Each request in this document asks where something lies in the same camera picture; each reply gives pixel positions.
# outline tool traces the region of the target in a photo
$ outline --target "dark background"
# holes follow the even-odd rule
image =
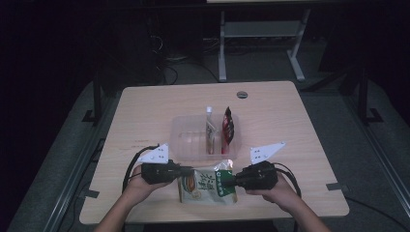
[[[98,1],[0,4],[0,230],[4,231],[73,103],[96,71],[102,71],[107,94],[125,86],[157,84],[155,66],[161,58],[150,51],[149,34],[161,32],[168,44],[200,60],[202,37],[218,35],[219,14],[209,12],[207,20],[201,14],[163,14],[147,27],[146,14],[87,10],[98,7]],[[328,40],[323,71],[342,69],[352,57],[364,57],[370,78],[385,89],[410,124],[408,11],[405,1],[371,9],[316,9],[306,37]],[[113,70],[124,75],[113,77]]]

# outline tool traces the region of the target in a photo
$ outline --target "hand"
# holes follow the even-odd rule
[[[278,182],[272,189],[247,190],[247,194],[262,195],[263,199],[272,203],[277,203],[280,208],[287,213],[291,213],[291,211],[296,208],[297,204],[302,201],[279,172]]]
[[[121,197],[127,198],[128,202],[134,206],[145,200],[155,189],[159,189],[169,185],[170,183],[159,183],[149,185],[141,177],[141,165],[138,165],[132,172],[132,178],[124,190]]]
[[[289,186],[281,173],[278,182],[270,190],[247,190],[247,194],[262,195],[263,199],[277,203],[281,209],[291,214],[301,226],[302,231],[329,232],[329,228]]]
[[[138,165],[132,172],[133,177],[111,207],[95,231],[120,231],[132,207],[145,200],[155,189],[162,188],[170,183],[149,185],[141,177],[141,166]]]

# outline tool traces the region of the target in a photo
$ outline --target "food package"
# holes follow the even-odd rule
[[[232,113],[229,107],[227,107],[222,121],[221,152],[223,154],[229,154],[229,143],[232,141],[234,134]]]
[[[224,180],[232,179],[232,160],[224,159],[213,166],[194,168],[189,177],[178,179],[182,203],[232,205],[238,201],[235,187],[224,188]]]

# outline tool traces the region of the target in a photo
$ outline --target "gray carpet floor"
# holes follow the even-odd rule
[[[318,72],[325,42],[304,42],[298,54],[302,70],[307,78],[298,82],[285,53],[288,43],[275,43],[269,47],[258,47],[243,55],[228,55],[226,58],[227,81],[274,81],[291,80],[298,89],[321,80],[328,73]],[[218,57],[206,55],[204,67],[183,62],[172,65],[178,72],[175,84],[197,84],[216,82]],[[165,70],[168,82],[175,78],[174,72]],[[394,185],[387,178],[383,164],[367,135],[370,131],[380,147],[386,152],[396,173],[405,186],[410,185],[410,129],[389,103],[383,90],[369,83],[368,106],[376,108],[384,119],[383,123],[365,127],[355,112],[357,95],[344,97],[337,91],[341,80],[337,80],[316,93],[301,93],[301,98],[311,122],[318,134],[329,162],[346,197],[361,201],[368,206],[388,214],[410,228],[410,218],[404,210]],[[96,147],[103,145],[121,92],[116,96],[103,97],[103,117],[97,126],[81,122],[85,112],[93,108],[92,84],[87,86],[77,99],[72,112],[57,136],[46,160],[27,193],[12,224],[10,231],[43,231],[49,226],[49,217],[60,202],[61,192],[73,173],[76,161],[82,154],[92,156]],[[98,164],[98,153],[80,175],[73,198],[61,223],[52,228],[58,231],[92,231],[95,225],[83,225],[78,221],[83,204],[82,191],[87,189]],[[348,200],[350,213],[346,217],[326,217],[325,223],[333,231],[404,231],[391,218],[374,209]],[[279,231],[291,231],[292,219],[274,220]],[[126,231],[142,231],[143,225],[128,225]]]

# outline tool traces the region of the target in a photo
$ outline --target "plastic box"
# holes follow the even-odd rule
[[[223,114],[212,114],[212,121],[218,127],[215,136],[215,153],[209,155],[206,151],[206,115],[178,116],[172,120],[169,149],[177,160],[234,160],[241,149],[241,129],[238,116],[232,114],[234,137],[229,144],[229,154],[221,153],[221,129]]]

